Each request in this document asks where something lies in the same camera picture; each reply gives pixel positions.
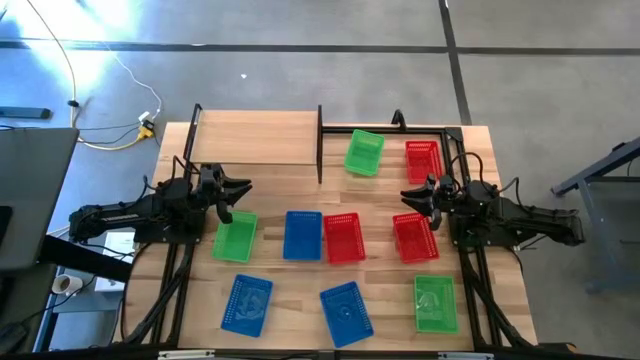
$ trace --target desk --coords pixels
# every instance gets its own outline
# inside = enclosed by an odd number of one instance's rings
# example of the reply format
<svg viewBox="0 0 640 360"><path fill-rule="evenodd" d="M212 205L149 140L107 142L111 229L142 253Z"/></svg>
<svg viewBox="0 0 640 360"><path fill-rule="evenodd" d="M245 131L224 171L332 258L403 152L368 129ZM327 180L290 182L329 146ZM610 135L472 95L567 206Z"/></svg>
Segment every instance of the desk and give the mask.
<svg viewBox="0 0 640 360"><path fill-rule="evenodd" d="M171 174L171 159L181 155L188 132L187 123L169 123L160 149L154 182ZM487 127L463 127L467 151L484 159L485 180L500 184ZM472 341L462 286L458 253L449 240L446 218L436 241L440 259L421 264L403 264L395 250L391 217L410 213L400 202L400 190L413 186L407 181L404 142L435 140L425 135L385 135L380 170L375 177L362 177L344 169L350 135L324 137L323 183L316 181L313 167L224 165L235 178L249 178L254 188L236 209L258 214L258 229L251 260L239 264L214 260L211 249L218 219L215 210L207 214L202 242L196 247L187 292L181 348L235 349L330 349L329 335L319 293L356 280L373 323L375 335L344 347L347 350L470 350ZM479 166L469 161L473 177ZM284 218L287 210L318 210L325 215L357 211L360 214L367 259L358 264L332 266L321 263L289 262L282 259ZM167 246L154 244L135 266L127 295L127 333L147 313L156 299L162 278ZM490 278L496 302L527 340L536 336L524 281L513 254L487 248ZM269 279L274 283L267 319L259 338L220 329L220 323L236 274ZM413 304L416 274L452 275L455 281L457 335L417 333ZM172 307L165 328L172 318ZM479 311L483 334L489 338L486 313Z"/></svg>

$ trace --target concrete floor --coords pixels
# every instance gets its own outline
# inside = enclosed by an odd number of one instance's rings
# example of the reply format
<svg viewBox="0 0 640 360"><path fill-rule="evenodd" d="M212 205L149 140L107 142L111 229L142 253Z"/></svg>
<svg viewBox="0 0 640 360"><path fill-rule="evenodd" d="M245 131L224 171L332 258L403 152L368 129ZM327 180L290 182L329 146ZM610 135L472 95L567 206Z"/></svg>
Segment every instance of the concrete floor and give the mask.
<svg viewBox="0 0 640 360"><path fill-rule="evenodd" d="M60 38L171 44L444 46L437 0L119 0L34 1ZM639 47L634 0L449 0L458 46ZM0 38L48 38L22 1L9 4ZM52 43L0 49L0 99L39 106L53 119L23 126L67 126L67 69ZM69 51L86 104L79 126L119 125L152 111L154 98L104 51ZM388 122L402 108L410 123L459 124L447 54L122 52L138 78L164 100L159 127L205 108L308 109L326 121ZM640 58L636 56L460 56L473 124L489 125L506 182L521 178L523 201L583 208L577 194L555 199L551 185L638 136ZM1 119L0 123L16 122ZM122 131L86 132L90 139ZM52 221L87 203L137 196L157 156L152 141L122 152L78 145ZM640 163L632 172L640 173ZM587 234L588 218L583 215ZM540 341L573 342L591 354L638 357L637 293L591 296L584 283L601 267L593 241L578 247L542 242L522 254ZM112 319L64 315L52 347L105 342ZM85 336L74 337L82 331Z"/></svg>

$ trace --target red plastic basket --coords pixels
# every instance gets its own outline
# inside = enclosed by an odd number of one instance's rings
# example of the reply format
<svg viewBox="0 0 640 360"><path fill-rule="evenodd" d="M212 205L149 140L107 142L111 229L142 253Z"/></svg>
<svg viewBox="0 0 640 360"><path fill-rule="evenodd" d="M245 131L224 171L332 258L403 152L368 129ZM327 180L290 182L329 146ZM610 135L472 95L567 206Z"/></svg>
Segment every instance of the red plastic basket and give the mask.
<svg viewBox="0 0 640 360"><path fill-rule="evenodd" d="M365 259L357 213L325 216L323 222L329 263L345 264Z"/></svg>
<svg viewBox="0 0 640 360"><path fill-rule="evenodd" d="M418 213L393 217L396 249L405 264L435 260L440 257L428 220Z"/></svg>
<svg viewBox="0 0 640 360"><path fill-rule="evenodd" d="M407 141L405 150L409 184L424 184L429 174L435 174L436 179L442 176L437 141Z"/></svg>

